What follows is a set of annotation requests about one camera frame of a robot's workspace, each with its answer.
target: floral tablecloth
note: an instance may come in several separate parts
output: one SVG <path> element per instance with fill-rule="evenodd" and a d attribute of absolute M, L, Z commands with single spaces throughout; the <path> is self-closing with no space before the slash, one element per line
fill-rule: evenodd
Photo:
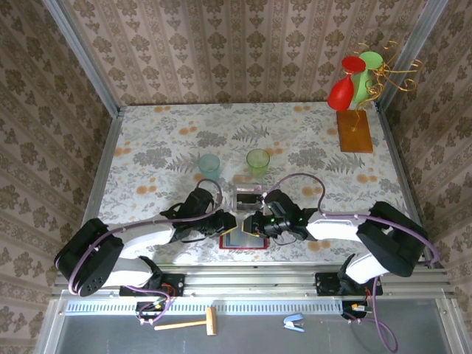
<path fill-rule="evenodd" d="M 220 157 L 219 183 L 229 209 L 234 183 L 253 182 L 246 154 L 271 155 L 266 186 L 294 172 L 314 173 L 327 186 L 323 207 L 332 211 L 368 209 L 387 201 L 406 213 L 403 194 L 373 106 L 367 109 L 373 153 L 342 153 L 336 112 L 326 103 L 258 103 L 128 107 L 100 207 L 106 223 L 150 218 L 182 202 L 201 178 L 197 161 Z M 309 178 L 282 185 L 300 207 L 315 207 L 321 187 Z M 292 240 L 290 235 L 279 243 Z M 143 250 L 157 263 L 226 262 L 341 263 L 363 251 L 346 241 L 271 243 L 266 250 L 223 250 L 218 239 L 171 243 Z"/>

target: aluminum frame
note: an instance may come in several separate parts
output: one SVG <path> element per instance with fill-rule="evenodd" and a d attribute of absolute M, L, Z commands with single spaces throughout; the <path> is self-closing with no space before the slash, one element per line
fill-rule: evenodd
<path fill-rule="evenodd" d="M 92 59 L 91 54 L 87 51 L 79 32 L 70 19 L 67 11 L 60 0 L 44 0 L 44 4 L 58 24 L 60 32 L 63 34 L 67 43 L 71 47 L 75 56 L 79 60 L 80 65 L 86 72 L 87 77 L 97 91 L 102 103 L 105 105 L 112 119 L 118 116 L 118 102 L 114 99 L 113 94 L 107 86 L 106 80 L 100 74 L 97 66 Z"/>
<path fill-rule="evenodd" d="M 314 274 L 321 271 L 338 271 L 338 265 L 159 265 L 166 273 L 186 274 L 184 300 L 218 299 L 218 301 L 240 302 L 261 300 L 306 301 L 316 304 L 326 299 L 361 299 L 361 296 L 319 297 L 316 294 Z M 435 299 L 440 311 L 442 325 L 453 353 L 470 353 L 467 330 L 455 300 L 454 287 L 450 284 L 445 269 L 419 267 L 411 277 L 400 278 L 386 274 L 381 278 L 383 296 L 378 301 L 396 299 Z M 99 290 L 84 302 L 100 300 L 103 304 L 118 299 L 118 288 Z M 77 300 L 67 292 L 67 281 L 60 276 L 52 293 L 46 318 L 39 336 L 35 353 L 55 353 L 69 300 Z M 126 303 L 139 299 L 126 299 Z"/>
<path fill-rule="evenodd" d="M 100 205 L 102 203 L 103 193 L 105 192 L 106 182 L 108 179 L 108 172 L 110 171 L 114 151 L 121 133 L 125 112 L 126 109 L 120 110 L 117 118 L 111 121 L 105 147 L 103 148 L 102 158 L 100 159 L 97 174 L 95 175 L 94 185 L 91 188 L 86 211 L 83 214 L 82 225 L 88 220 L 97 217 L 98 212 L 100 211 Z"/>
<path fill-rule="evenodd" d="M 418 18 L 417 23 L 413 27 L 412 33 L 403 46 L 400 56 L 395 62 L 393 70 L 408 70 L 414 60 L 419 54 L 423 45 L 427 41 L 429 34 L 433 30 L 438 18 L 443 13 L 448 0 L 428 0 L 423 11 Z M 395 74 L 392 80 L 395 84 L 400 85 L 406 77 L 406 73 Z M 383 94 L 379 99 L 380 107 L 385 111 L 398 89 L 391 83 L 387 83 Z"/>

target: wooden mallet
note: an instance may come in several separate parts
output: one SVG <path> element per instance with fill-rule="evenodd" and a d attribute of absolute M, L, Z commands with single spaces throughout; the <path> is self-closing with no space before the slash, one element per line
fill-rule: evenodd
<path fill-rule="evenodd" d="M 206 334 L 208 336 L 216 336 L 216 309 L 206 308 L 206 319 L 203 321 L 162 324 L 160 326 L 154 326 L 154 330 L 170 330 L 172 328 L 183 328 L 199 325 L 206 325 Z"/>

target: purple cable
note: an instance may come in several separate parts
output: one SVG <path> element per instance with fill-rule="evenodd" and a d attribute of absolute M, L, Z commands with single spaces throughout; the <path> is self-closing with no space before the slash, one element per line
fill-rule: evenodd
<path fill-rule="evenodd" d="M 372 295 L 372 307 L 373 307 L 373 302 L 374 302 L 374 296 Z M 390 351 L 391 353 L 396 353 L 398 351 L 398 340 L 397 340 L 397 337 L 395 336 L 395 334 L 393 333 L 393 330 L 387 326 L 384 322 L 380 321 L 379 319 L 377 319 L 377 321 L 375 319 L 367 319 L 367 318 L 363 318 L 363 319 L 357 319 L 355 318 L 353 315 L 351 315 L 350 313 L 347 313 L 345 312 L 344 315 L 346 316 L 349 316 L 353 321 L 359 321 L 360 323 L 362 322 L 373 322 L 377 325 L 377 329 L 380 331 L 380 327 L 383 327 L 384 330 L 393 338 L 393 340 L 395 341 L 395 348 L 394 349 L 391 349 L 389 347 L 389 345 L 386 343 L 386 340 L 385 338 L 379 334 L 379 336 L 381 337 L 381 340 L 382 340 L 382 344 L 385 346 L 386 349 L 388 349 L 388 351 Z M 343 322 L 345 323 L 346 320 L 345 319 L 328 319 L 327 320 L 328 322 Z"/>
<path fill-rule="evenodd" d="M 272 190 L 275 190 L 282 182 L 286 181 L 287 179 L 289 179 L 291 177 L 295 177 L 295 176 L 311 177 L 311 178 L 315 179 L 318 183 L 321 184 L 322 194 L 321 194 L 321 196 L 319 197 L 319 200 L 318 200 L 318 212 L 323 217 L 333 218 L 333 219 L 348 218 L 350 220 L 358 220 L 360 218 L 363 218 L 363 219 L 366 219 L 366 220 L 371 220 L 371 221 L 375 221 L 375 222 L 378 222 L 378 223 L 382 223 L 382 224 L 387 225 L 387 226 L 391 226 L 395 229 L 398 229 L 402 232 L 405 232 L 405 233 L 411 235 L 412 237 L 419 240 L 423 245 L 428 247 L 431 250 L 432 254 L 433 254 L 433 259 L 429 262 L 430 265 L 437 262 L 440 259 L 439 252 L 436 250 L 436 248 L 433 246 L 433 244 L 431 242 L 429 242 L 427 239 L 425 239 L 423 236 L 421 236 L 417 232 L 415 232 L 411 229 L 408 229 L 405 226 L 399 225 L 399 224 L 394 223 L 392 221 L 384 220 L 382 218 L 377 218 L 375 216 L 370 216 L 370 215 L 329 214 L 329 213 L 326 213 L 325 211 L 322 210 L 322 201 L 323 201 L 323 198 L 325 197 L 325 194 L 326 194 L 325 184 L 322 182 L 321 179 L 319 179 L 318 177 L 316 177 L 314 175 L 311 175 L 310 173 L 292 173 L 292 174 L 282 178 L 276 184 L 274 184 L 274 186 L 272 186 L 267 192 L 265 192 L 263 194 L 263 197 L 265 198 L 267 196 L 267 194 L 269 194 Z M 377 284 L 377 280 L 378 280 L 378 277 L 376 277 L 374 279 L 374 284 Z M 382 321 L 379 321 L 379 319 L 377 317 L 377 308 L 376 308 L 376 303 L 375 303 L 375 296 L 376 295 L 377 295 L 377 287 L 374 286 L 374 290 L 372 292 L 372 309 L 373 309 L 373 313 L 374 313 L 374 319 L 362 319 L 362 321 L 374 322 L 375 326 L 377 327 L 378 335 L 380 336 L 381 341 L 382 341 L 383 345 L 385 346 L 385 348 L 388 349 L 388 351 L 390 351 L 391 353 L 396 353 L 398 351 L 398 341 L 397 341 L 397 338 L 395 337 L 395 334 L 393 333 L 393 331 L 386 324 L 384 324 Z M 389 345 L 386 343 L 386 339 L 384 338 L 384 335 L 381 332 L 381 327 L 383 327 L 388 333 L 390 333 L 392 338 L 395 340 L 395 348 L 394 349 L 390 348 Z"/>
<path fill-rule="evenodd" d="M 319 200 L 318 200 L 318 210 L 321 212 L 322 200 L 323 200 L 323 198 L 325 197 L 325 194 L 326 194 L 326 187 L 325 187 L 325 184 L 322 182 L 321 179 L 319 179 L 315 175 L 311 175 L 310 173 L 298 172 L 298 173 L 292 173 L 290 175 L 285 176 L 284 178 L 279 180 L 276 184 L 274 184 L 271 188 L 269 188 L 269 190 L 263 194 L 263 197 L 265 198 L 267 194 L 269 194 L 270 192 L 275 190 L 284 181 L 288 180 L 289 178 L 296 177 L 296 176 L 310 177 L 310 178 L 313 178 L 315 181 L 317 181 L 318 183 L 321 184 L 323 191 L 322 191 L 321 197 L 319 197 Z"/>
<path fill-rule="evenodd" d="M 112 235 L 113 233 L 116 233 L 116 232 L 124 232 L 126 229 L 135 229 L 136 227 L 141 227 L 141 226 L 147 226 L 147 225 L 157 225 L 157 224 L 160 224 L 160 223 L 184 223 L 184 222 L 191 222 L 191 221 L 199 221 L 199 220 L 202 220 L 202 219 L 205 219 L 205 218 L 208 218 L 210 215 L 213 215 L 215 214 L 220 208 L 221 208 L 221 202 L 223 200 L 223 194 L 222 194 L 222 191 L 221 191 L 221 187 L 220 185 L 215 182 L 215 181 L 212 181 L 211 179 L 202 179 L 198 182 L 197 184 L 197 187 L 200 185 L 201 182 L 203 181 L 209 181 L 209 182 L 212 182 L 217 188 L 218 188 L 218 194 L 216 196 L 216 205 L 215 207 L 208 213 L 206 214 L 203 214 L 203 215 L 200 215 L 200 216 L 195 216 L 194 218 L 182 218 L 182 219 L 162 219 L 162 220 L 148 220 L 148 221 L 137 221 L 135 223 L 130 223 L 129 225 L 127 226 L 123 226 L 123 227 L 120 227 L 120 228 L 116 228 L 116 229 L 113 229 L 113 230 L 110 230 L 110 231 L 107 231 L 105 234 L 101 235 L 99 238 L 97 238 L 90 246 L 89 248 L 82 254 L 82 257 L 79 259 L 79 261 L 77 262 L 77 264 L 75 265 L 74 267 L 74 270 L 72 271 L 71 273 L 71 276 L 69 278 L 69 284 L 68 284 L 68 289 L 69 289 L 69 292 L 73 295 L 77 295 L 78 294 L 78 290 L 76 288 L 74 288 L 74 281 L 75 281 L 75 277 L 77 276 L 77 273 L 79 272 L 80 268 L 82 267 L 82 265 L 84 264 L 84 262 L 86 261 L 87 257 L 93 252 L 93 250 L 104 240 L 106 239 L 108 236 Z"/>
<path fill-rule="evenodd" d="M 145 293 L 145 294 L 159 294 L 159 295 L 164 295 L 167 299 L 167 301 L 165 302 L 165 306 L 164 306 L 164 310 L 161 311 L 161 313 L 159 315 L 157 315 L 157 317 L 153 320 L 153 322 L 156 322 L 158 321 L 161 317 L 163 317 L 163 315 L 167 312 L 167 310 L 169 310 L 170 308 L 170 296 L 169 294 L 163 292 L 163 291 L 159 291 L 159 290 L 147 290 L 147 289 L 141 289 L 141 288 L 135 288 L 134 286 L 131 286 L 131 285 L 125 285 L 125 288 L 128 288 L 132 291 L 137 291 L 139 293 Z M 142 313 L 144 312 L 144 308 L 142 308 L 141 310 L 139 310 L 139 314 L 138 314 L 138 318 L 141 319 L 142 318 Z"/>
<path fill-rule="evenodd" d="M 375 302 L 375 297 L 377 296 L 377 281 L 378 281 L 378 277 L 375 277 L 374 278 L 374 286 L 373 286 L 374 290 L 372 292 L 372 312 L 374 313 L 374 319 L 373 320 L 370 319 L 370 321 L 375 322 L 375 326 L 377 327 L 377 333 L 378 333 L 378 336 L 381 337 L 381 341 L 383 343 L 383 346 L 388 351 L 390 351 L 391 353 L 396 353 L 398 351 L 398 341 L 397 341 L 397 338 L 395 337 L 395 334 L 392 332 L 392 330 L 390 330 L 390 328 L 385 326 L 387 331 L 390 333 L 392 338 L 395 340 L 395 348 L 392 349 L 391 347 L 389 347 L 389 345 L 386 342 L 384 334 L 381 331 L 381 322 L 378 320 L 378 317 L 377 317 L 377 304 Z"/>
<path fill-rule="evenodd" d="M 319 200 L 318 200 L 318 212 L 323 215 L 325 218 L 333 218 L 333 219 L 345 219 L 345 218 L 348 218 L 348 219 L 351 219 L 351 220 L 357 220 L 359 218 L 363 218 L 363 219 L 367 219 L 367 220 L 371 220 L 371 221 L 376 221 L 378 223 L 382 223 L 384 225 L 387 225 L 387 226 L 391 226 L 395 229 L 398 229 L 402 232 L 405 232 L 411 236 L 413 236 L 414 238 L 416 238 L 417 240 L 419 240 L 423 245 L 425 245 L 426 247 L 428 247 L 431 251 L 431 253 L 433 254 L 433 258 L 432 260 L 429 261 L 429 264 L 433 264 L 437 261 L 440 260 L 440 254 L 439 252 L 436 250 L 436 248 L 433 246 L 433 244 L 431 242 L 429 242 L 427 239 L 425 239 L 423 236 L 421 236 L 420 234 L 418 234 L 417 232 L 413 231 L 413 230 L 410 230 L 408 229 L 407 227 L 405 226 L 402 226 L 402 225 L 399 225 L 397 223 L 394 223 L 392 221 L 388 221 L 388 220 L 384 220 L 382 218 L 377 218 L 375 216 L 370 216 L 370 215 L 357 215 L 357 214 L 329 214 L 329 212 L 325 212 L 322 210 L 322 202 L 323 202 L 323 198 L 325 197 L 325 194 L 326 194 L 326 187 L 325 187 L 325 184 L 322 182 L 321 179 L 319 179 L 318 177 L 314 176 L 314 175 L 311 175 L 310 173 L 292 173 L 284 178 L 282 178 L 280 181 L 278 181 L 276 184 L 274 184 L 274 186 L 272 186 L 267 192 L 264 193 L 264 197 L 269 194 L 272 190 L 276 189 L 282 182 L 286 181 L 287 179 L 291 178 L 291 177 L 295 177 L 295 176 L 306 176 L 306 177 L 311 177 L 313 179 L 315 179 L 318 183 L 321 184 L 322 186 L 322 194 L 321 196 L 319 197 Z"/>

